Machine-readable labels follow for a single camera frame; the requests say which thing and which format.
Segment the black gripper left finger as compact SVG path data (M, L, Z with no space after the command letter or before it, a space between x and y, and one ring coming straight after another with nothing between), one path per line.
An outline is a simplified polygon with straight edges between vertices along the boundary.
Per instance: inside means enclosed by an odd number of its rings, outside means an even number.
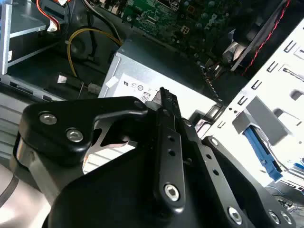
M147 106L132 96L32 104L21 117L18 161L50 203L75 180L129 152L154 157L156 187L181 209L181 134L172 99L160 88Z

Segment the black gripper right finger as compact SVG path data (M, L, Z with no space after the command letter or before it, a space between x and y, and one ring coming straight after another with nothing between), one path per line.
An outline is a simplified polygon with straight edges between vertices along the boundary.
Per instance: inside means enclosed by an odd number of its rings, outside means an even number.
M192 228L294 228L290 213L214 137L200 139L172 99Z

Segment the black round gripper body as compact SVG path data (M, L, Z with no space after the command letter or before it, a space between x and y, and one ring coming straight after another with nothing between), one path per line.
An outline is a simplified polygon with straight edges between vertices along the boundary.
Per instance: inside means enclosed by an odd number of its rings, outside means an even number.
M50 228L190 228L181 209L155 185L154 157L129 152L66 186L48 217Z

